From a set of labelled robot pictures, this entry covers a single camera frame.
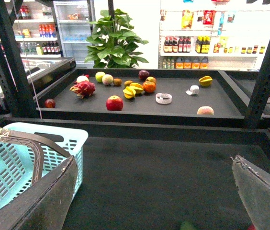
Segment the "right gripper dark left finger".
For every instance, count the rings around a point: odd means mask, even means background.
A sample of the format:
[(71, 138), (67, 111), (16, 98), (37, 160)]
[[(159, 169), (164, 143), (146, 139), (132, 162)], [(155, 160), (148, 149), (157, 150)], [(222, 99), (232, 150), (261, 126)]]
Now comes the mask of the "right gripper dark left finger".
[(78, 168), (73, 156), (0, 209), (0, 230), (60, 230), (72, 202)]

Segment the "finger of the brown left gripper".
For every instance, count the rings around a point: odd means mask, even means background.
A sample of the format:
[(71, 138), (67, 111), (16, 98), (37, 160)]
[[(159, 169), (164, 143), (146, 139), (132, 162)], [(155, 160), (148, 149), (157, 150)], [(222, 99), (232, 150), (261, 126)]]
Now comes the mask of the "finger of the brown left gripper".
[(44, 151), (42, 146), (48, 146), (58, 154), (69, 158), (70, 153), (58, 146), (52, 140), (45, 137), (15, 130), (9, 130), (0, 127), (0, 142), (9, 144), (18, 144), (29, 147), (34, 153), (34, 169), (32, 175), (32, 184), (35, 184), (42, 177), (44, 164)]

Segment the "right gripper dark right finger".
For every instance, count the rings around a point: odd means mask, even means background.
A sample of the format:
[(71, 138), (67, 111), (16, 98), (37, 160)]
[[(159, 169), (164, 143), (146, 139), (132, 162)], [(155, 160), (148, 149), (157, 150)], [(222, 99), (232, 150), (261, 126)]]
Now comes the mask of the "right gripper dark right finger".
[(270, 230), (270, 174), (240, 155), (233, 158), (239, 197), (257, 230)]

